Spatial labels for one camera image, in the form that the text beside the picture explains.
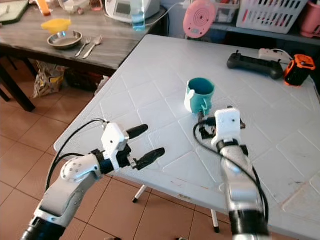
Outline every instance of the shelf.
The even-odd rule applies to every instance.
[[[279,39],[279,40],[286,40],[286,41],[292,41],[297,43],[303,43],[303,44],[311,44],[320,46],[320,38],[318,37],[305,37],[300,35],[298,26],[294,25],[288,34],[281,34],[281,33],[274,33],[269,31],[259,31],[259,30],[253,30],[253,29],[246,29],[241,27],[236,27],[236,23],[216,23],[214,22],[211,26],[211,29],[214,30],[221,30],[226,32],[234,32],[234,33],[240,33],[240,34],[249,34],[249,35],[256,35],[256,36],[262,36],[267,38],[273,38],[273,39]]]

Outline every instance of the black game controller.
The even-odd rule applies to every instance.
[[[279,62],[242,56],[241,53],[238,52],[239,51],[232,53],[228,62],[226,63],[229,69],[242,68],[253,70],[268,74],[274,80],[279,79],[284,75],[284,70]]]

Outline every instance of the tiled floor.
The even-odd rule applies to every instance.
[[[31,96],[34,78],[21,62],[15,71],[3,62],[21,89]],[[77,89],[32,99],[25,112],[12,99],[0,100],[0,240],[17,240],[33,217],[44,194],[53,143],[92,99]],[[58,177],[61,165],[53,180]],[[220,230],[214,233],[209,209],[195,206],[148,188],[137,203],[139,185],[119,177],[104,177],[86,194],[63,235],[64,240],[190,240],[231,239],[229,219],[218,214]],[[274,234],[278,240],[292,238]]]

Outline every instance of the pink container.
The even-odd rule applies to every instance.
[[[320,5],[309,1],[301,14],[299,24],[302,36],[320,38]]]

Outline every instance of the white folding table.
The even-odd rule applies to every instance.
[[[255,49],[147,35],[97,96],[56,141],[58,150],[80,125],[94,118],[123,129],[141,124],[149,130],[129,141],[132,156],[164,147],[157,162],[116,175],[184,201],[226,212],[220,158],[193,139],[197,116],[184,107],[186,83],[204,77],[215,84],[216,110],[238,108],[249,158],[258,172],[270,206],[271,230],[299,239],[320,238],[320,102],[312,80],[302,87],[266,75],[228,69],[239,50],[258,57]],[[102,150],[103,129],[80,132],[63,153]]]

